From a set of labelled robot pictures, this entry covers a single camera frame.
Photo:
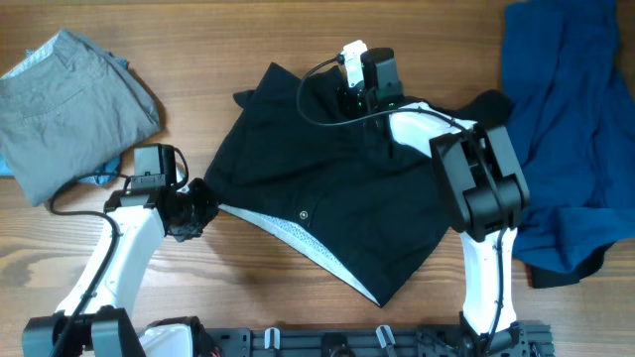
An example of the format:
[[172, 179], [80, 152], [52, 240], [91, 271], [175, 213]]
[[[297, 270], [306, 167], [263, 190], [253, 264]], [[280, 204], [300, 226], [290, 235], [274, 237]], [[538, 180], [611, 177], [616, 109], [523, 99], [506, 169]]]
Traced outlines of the black shorts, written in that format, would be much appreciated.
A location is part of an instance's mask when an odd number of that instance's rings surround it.
[[395, 143], [380, 120], [344, 125], [331, 68], [301, 80], [271, 64], [258, 86], [235, 94], [241, 114], [204, 180], [234, 215], [295, 248], [314, 239], [317, 263], [386, 304], [448, 230], [430, 158]]

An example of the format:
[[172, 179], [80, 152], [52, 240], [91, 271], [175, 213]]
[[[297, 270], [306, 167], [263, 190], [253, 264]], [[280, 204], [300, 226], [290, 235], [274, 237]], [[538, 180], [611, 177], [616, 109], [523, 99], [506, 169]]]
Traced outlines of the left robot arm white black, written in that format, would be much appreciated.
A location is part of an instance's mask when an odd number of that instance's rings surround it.
[[133, 175], [95, 214], [104, 230], [74, 288], [55, 313], [28, 321], [24, 355], [222, 355], [197, 317], [161, 319], [142, 332], [131, 322], [143, 277], [164, 238], [196, 238], [218, 213], [213, 192], [202, 179], [189, 178], [178, 148], [138, 147], [134, 164]]

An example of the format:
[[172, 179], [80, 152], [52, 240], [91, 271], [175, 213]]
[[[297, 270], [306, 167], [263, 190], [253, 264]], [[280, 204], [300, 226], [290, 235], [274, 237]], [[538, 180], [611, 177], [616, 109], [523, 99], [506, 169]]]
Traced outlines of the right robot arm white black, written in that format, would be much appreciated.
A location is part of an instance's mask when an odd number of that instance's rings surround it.
[[351, 43], [335, 59], [344, 67], [351, 119], [384, 119], [394, 142], [431, 159], [449, 225], [463, 249], [462, 319], [475, 343], [485, 346], [516, 319], [508, 271], [530, 201], [505, 128], [509, 99], [487, 90], [460, 109], [441, 109], [406, 97], [389, 48]]

